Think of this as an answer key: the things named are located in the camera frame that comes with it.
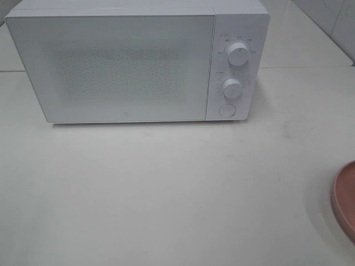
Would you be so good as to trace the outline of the lower white timer knob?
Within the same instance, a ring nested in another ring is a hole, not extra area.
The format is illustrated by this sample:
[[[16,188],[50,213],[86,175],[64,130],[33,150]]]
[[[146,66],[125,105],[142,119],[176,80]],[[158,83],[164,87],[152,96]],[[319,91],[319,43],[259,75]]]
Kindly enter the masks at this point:
[[[227,79],[222,83],[222,93],[228,99],[238,98],[242,94],[242,82],[239,79]]]

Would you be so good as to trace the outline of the pink round plate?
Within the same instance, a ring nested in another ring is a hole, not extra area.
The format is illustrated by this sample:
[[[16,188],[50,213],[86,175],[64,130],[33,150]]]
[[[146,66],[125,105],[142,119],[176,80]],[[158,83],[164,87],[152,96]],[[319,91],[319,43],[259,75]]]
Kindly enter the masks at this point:
[[[333,182],[331,202],[338,224],[354,243],[354,161],[338,171]]]

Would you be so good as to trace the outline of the white microwave door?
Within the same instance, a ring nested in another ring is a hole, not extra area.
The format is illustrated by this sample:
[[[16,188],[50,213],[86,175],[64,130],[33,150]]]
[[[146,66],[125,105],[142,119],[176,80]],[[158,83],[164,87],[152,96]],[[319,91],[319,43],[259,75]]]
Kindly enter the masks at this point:
[[[9,17],[50,123],[203,120],[213,16]]]

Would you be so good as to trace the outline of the upper white power knob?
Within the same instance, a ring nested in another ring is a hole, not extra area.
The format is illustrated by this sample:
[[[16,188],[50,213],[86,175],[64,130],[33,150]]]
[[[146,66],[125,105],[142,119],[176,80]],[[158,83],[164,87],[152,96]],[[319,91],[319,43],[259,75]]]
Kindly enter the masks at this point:
[[[236,40],[227,45],[225,52],[229,63],[239,67],[248,62],[250,50],[250,46],[246,42]]]

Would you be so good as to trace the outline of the white microwave oven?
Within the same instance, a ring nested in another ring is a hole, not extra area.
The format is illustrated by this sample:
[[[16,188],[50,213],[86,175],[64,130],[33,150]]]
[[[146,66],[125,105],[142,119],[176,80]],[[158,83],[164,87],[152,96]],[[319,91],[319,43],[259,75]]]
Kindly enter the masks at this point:
[[[21,1],[4,20],[8,27],[9,17],[143,16],[213,16],[206,115],[203,120],[184,121],[245,120],[248,117],[270,22],[270,15],[260,1]],[[236,40],[243,40],[251,49],[248,62],[242,66],[231,65],[225,52],[227,45]],[[227,79],[239,79],[242,82],[242,94],[238,98],[224,97],[221,86]],[[236,114],[233,117],[219,114],[219,108],[224,104],[235,105]]]

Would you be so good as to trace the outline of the round white door button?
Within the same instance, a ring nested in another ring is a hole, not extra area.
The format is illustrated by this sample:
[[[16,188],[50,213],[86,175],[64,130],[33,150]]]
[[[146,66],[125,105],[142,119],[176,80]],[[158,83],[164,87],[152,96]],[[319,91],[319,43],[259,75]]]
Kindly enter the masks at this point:
[[[236,114],[236,107],[233,104],[224,104],[219,108],[219,114],[223,117],[233,117]]]

